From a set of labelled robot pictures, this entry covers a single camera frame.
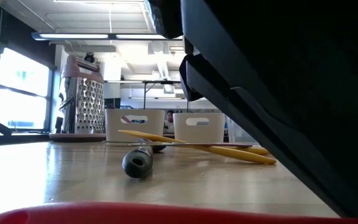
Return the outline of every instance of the wooden table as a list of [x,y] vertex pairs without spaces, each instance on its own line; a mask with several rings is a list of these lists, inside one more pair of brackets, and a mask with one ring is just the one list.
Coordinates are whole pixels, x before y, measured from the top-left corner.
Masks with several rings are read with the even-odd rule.
[[129,147],[38,142],[0,146],[0,212],[49,202],[142,202],[247,212],[336,217],[284,166],[195,149],[155,154],[145,180],[125,175]]

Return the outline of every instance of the ceiling duct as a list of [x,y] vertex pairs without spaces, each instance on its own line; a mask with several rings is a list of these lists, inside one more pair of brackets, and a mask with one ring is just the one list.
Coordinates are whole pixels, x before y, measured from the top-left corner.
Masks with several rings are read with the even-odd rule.
[[[167,65],[167,58],[164,54],[168,52],[168,44],[162,41],[153,41],[149,45],[149,49],[152,50],[152,53],[155,55],[159,55],[157,57],[157,66],[158,71],[160,72],[160,78],[162,80],[169,80],[169,69]],[[172,85],[164,85],[164,93],[165,94],[174,94],[175,87]]]

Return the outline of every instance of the ceiling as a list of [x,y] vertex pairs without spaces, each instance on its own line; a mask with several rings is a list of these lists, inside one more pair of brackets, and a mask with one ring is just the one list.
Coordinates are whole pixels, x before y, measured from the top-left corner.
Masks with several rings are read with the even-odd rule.
[[[155,33],[143,0],[107,0],[106,4],[85,4],[84,0],[4,0],[2,8],[38,32],[76,33]],[[169,46],[182,46],[182,42],[169,42]],[[150,41],[80,40],[66,45],[69,53],[78,53],[86,46],[103,47],[109,52],[115,46],[124,66],[122,75],[152,74],[158,70],[157,57],[150,55]],[[166,55],[169,70],[178,70],[183,53]]]

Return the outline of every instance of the window frame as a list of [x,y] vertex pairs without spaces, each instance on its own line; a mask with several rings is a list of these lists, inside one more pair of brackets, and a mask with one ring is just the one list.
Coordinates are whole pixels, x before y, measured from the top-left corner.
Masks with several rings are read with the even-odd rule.
[[4,86],[4,85],[0,85],[0,89],[5,89],[5,90],[10,90],[13,91],[15,93],[20,93],[23,95],[28,95],[28,96],[36,96],[36,97],[41,97],[44,98],[46,100],[46,112],[45,112],[45,120],[44,120],[44,128],[42,129],[31,129],[31,128],[11,128],[11,130],[13,131],[18,131],[20,133],[49,133],[50,132],[50,127],[51,127],[51,115],[52,115],[52,87],[53,87],[53,73],[54,70],[51,69],[48,65],[45,65],[46,67],[48,67],[49,69],[49,73],[48,73],[48,91],[47,91],[47,95],[46,96],[40,96],[38,94],[35,93],[31,93],[25,90],[19,90],[17,88],[12,88],[12,87],[8,87],[8,86]]

